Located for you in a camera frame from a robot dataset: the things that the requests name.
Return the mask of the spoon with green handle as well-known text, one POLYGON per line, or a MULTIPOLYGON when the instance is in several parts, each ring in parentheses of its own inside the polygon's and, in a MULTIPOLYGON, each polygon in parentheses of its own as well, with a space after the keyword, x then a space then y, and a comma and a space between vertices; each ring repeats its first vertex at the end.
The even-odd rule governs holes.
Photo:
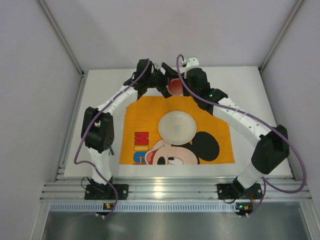
POLYGON ((115 155, 115 153, 114 153, 114 151, 113 151, 113 148, 112 148, 112 147, 110 147, 110 148, 109 148, 109 152, 110 152, 110 154, 111 154, 112 156, 114 156, 114 155, 115 155))

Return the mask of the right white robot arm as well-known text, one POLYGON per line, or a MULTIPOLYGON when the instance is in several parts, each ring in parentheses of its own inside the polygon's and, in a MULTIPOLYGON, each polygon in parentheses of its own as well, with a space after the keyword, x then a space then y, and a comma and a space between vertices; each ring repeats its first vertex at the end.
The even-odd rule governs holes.
POLYGON ((179 56, 176 64, 185 69, 180 76, 183 95, 191 96, 200 109, 226 122, 254 147, 250 164, 233 181, 235 187, 249 189, 289 156, 284 126, 272 128, 238 107, 225 92, 212 88, 197 58, 179 56))

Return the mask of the orange Mickey Mouse placemat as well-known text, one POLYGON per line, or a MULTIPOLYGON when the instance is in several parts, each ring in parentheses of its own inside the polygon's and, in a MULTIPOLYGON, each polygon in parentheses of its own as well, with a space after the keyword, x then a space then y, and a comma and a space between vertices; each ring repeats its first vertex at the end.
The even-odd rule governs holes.
POLYGON ((229 126, 198 108, 191 97, 143 96, 124 115, 119 162, 122 165, 200 165, 234 163, 229 126), (173 111, 190 115, 196 133, 187 143, 168 143, 159 133, 161 118, 173 111))

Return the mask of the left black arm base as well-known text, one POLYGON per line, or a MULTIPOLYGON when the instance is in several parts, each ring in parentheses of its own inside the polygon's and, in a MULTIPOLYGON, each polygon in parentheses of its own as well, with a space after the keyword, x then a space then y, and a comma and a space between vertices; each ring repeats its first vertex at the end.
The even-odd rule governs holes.
POLYGON ((89 184, 83 186, 83 178, 81 187, 85 189, 85 200, 126 200, 129 194, 128 184, 114 184, 113 189, 109 184, 97 183, 93 179, 86 177, 89 184))

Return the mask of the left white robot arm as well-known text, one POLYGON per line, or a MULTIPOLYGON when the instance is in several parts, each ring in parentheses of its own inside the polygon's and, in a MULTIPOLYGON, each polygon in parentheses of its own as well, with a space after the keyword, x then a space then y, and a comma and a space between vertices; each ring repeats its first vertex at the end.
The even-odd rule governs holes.
POLYGON ((112 179, 109 148, 115 138, 114 117, 119 111, 141 98, 148 89, 157 89, 164 97, 170 97, 169 84, 182 79, 181 71, 162 63, 162 72, 150 59, 139 60, 136 70, 122 87, 98 107, 88 107, 83 116, 81 140, 73 162, 89 164, 91 179, 98 185, 109 185, 112 179))

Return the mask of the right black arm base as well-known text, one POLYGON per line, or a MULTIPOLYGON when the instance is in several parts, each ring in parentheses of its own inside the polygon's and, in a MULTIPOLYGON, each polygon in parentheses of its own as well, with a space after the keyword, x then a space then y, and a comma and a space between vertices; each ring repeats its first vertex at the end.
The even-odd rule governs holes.
POLYGON ((254 183, 249 188, 244 188, 235 178, 232 183, 218 183, 217 194, 219 200, 260 200, 263 195, 261 185, 254 183))

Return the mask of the pink plastic cup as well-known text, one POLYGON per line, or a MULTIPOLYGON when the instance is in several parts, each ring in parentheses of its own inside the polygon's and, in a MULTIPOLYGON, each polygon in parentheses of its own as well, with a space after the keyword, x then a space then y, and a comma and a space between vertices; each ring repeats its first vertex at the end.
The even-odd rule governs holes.
POLYGON ((172 96, 182 96, 183 95, 183 85, 179 78, 172 79, 167 86, 167 91, 172 96))

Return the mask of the cream white plate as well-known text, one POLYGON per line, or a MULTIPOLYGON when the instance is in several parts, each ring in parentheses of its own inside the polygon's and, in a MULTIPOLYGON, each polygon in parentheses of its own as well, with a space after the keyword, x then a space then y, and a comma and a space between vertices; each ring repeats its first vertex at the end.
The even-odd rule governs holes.
POLYGON ((197 133, 197 124, 191 115, 183 111, 171 111, 159 121, 161 138, 171 145, 189 143, 197 133))

